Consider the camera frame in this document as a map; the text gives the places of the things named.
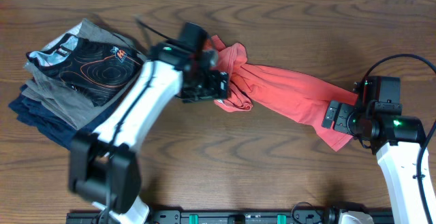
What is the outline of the orange soccer t-shirt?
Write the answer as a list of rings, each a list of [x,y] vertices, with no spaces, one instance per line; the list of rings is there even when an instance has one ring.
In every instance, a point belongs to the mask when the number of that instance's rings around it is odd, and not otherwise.
[[[297,123],[312,126],[335,151],[352,139],[351,135],[323,128],[322,121],[331,101],[354,105],[357,94],[297,71],[249,64],[242,44],[226,46],[217,35],[205,45],[206,49],[212,47],[219,55],[216,68],[230,77],[228,98],[214,100],[226,112],[248,112],[257,102]]]

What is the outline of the black t-shirt orange contour print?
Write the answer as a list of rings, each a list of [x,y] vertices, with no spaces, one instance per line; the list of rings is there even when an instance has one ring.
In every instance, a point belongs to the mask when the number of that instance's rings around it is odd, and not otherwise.
[[[94,106],[109,102],[144,64],[131,48],[70,33],[48,50],[28,52],[27,58],[45,76],[82,93]]]

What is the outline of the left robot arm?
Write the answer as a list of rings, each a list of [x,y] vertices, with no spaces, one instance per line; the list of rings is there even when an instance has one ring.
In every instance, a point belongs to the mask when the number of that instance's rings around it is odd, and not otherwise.
[[[74,136],[68,187],[99,209],[91,223],[145,223],[137,154],[149,130],[177,97],[185,103],[225,99],[228,74],[216,68],[211,40],[174,40],[153,46],[140,75],[118,108],[92,133]]]

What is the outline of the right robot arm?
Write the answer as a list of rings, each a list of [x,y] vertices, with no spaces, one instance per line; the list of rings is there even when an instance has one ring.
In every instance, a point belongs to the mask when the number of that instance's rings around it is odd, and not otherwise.
[[[354,105],[331,101],[322,127],[352,136],[371,149],[384,175],[395,223],[434,223],[429,172],[431,139],[422,121],[402,114],[399,78],[369,76],[356,85]]]

